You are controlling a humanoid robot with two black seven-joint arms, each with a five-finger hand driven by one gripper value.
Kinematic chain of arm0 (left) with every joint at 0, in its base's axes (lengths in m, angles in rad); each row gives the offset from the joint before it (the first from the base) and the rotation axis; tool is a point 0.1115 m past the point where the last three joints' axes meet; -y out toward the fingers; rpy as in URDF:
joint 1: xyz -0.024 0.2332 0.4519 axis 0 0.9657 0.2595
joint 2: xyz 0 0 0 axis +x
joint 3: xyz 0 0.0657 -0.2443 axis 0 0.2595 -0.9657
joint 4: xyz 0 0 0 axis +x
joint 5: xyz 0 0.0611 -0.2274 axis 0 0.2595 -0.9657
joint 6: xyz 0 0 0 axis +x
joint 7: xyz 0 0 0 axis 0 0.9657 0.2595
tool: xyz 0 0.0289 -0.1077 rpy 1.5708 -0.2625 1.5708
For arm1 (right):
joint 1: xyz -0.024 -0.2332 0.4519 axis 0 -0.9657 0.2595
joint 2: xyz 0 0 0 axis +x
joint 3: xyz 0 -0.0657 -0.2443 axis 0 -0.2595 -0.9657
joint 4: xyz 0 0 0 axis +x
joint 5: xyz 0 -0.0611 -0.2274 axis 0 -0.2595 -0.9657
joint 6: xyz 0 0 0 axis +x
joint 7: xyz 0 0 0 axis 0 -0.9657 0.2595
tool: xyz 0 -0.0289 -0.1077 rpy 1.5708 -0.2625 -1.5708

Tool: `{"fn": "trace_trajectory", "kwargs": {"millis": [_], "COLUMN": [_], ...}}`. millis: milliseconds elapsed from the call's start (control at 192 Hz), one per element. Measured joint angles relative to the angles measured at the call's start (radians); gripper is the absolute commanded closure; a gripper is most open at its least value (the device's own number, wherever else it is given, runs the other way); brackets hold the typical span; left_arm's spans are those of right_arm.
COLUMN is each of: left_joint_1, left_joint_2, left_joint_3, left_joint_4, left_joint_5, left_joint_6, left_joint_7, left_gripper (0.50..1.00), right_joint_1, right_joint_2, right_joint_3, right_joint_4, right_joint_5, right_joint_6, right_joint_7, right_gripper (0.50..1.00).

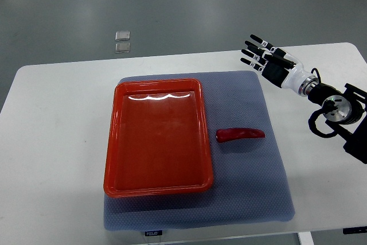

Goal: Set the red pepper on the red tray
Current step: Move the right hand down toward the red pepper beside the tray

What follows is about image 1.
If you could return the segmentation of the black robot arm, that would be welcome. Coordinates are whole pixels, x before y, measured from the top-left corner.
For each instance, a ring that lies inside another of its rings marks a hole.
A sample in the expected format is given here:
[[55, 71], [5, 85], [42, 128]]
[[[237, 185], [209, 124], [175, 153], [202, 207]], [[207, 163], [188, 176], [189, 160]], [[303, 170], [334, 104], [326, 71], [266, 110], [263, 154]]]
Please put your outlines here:
[[[320, 105], [308, 119], [309, 129], [321, 138], [340, 136], [345, 140], [343, 149], [354, 158], [366, 164], [366, 92], [345, 84], [345, 92], [341, 93], [334, 87], [321, 82], [316, 68], [316, 82], [306, 88], [309, 101]], [[326, 118], [326, 125], [333, 131], [323, 133], [317, 128], [319, 116]]]

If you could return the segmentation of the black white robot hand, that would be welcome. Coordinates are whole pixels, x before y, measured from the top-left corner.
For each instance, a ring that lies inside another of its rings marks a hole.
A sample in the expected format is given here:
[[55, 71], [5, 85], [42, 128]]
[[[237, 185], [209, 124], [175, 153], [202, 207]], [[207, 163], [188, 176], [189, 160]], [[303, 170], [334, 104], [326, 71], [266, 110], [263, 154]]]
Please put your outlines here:
[[247, 47], [241, 50], [245, 56], [240, 60], [273, 85], [307, 96], [319, 83], [318, 77], [305, 71], [303, 63], [293, 55], [254, 34], [250, 39], [245, 41]]

